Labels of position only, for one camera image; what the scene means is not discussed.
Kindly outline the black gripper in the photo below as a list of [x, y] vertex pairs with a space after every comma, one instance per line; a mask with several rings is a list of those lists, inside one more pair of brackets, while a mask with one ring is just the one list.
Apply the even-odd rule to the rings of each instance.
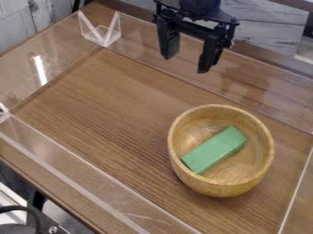
[[[239, 25], [234, 16], [221, 9], [221, 0], [154, 0], [156, 12], [162, 7], [179, 12], [191, 21], [205, 20], [226, 26], [226, 46], [234, 44], [235, 27]], [[159, 48], [165, 59], [171, 59], [179, 51], [179, 32], [174, 21], [156, 17]], [[223, 50], [223, 39], [209, 35], [205, 39], [203, 52], [198, 60], [198, 73], [209, 72], [217, 65]]]

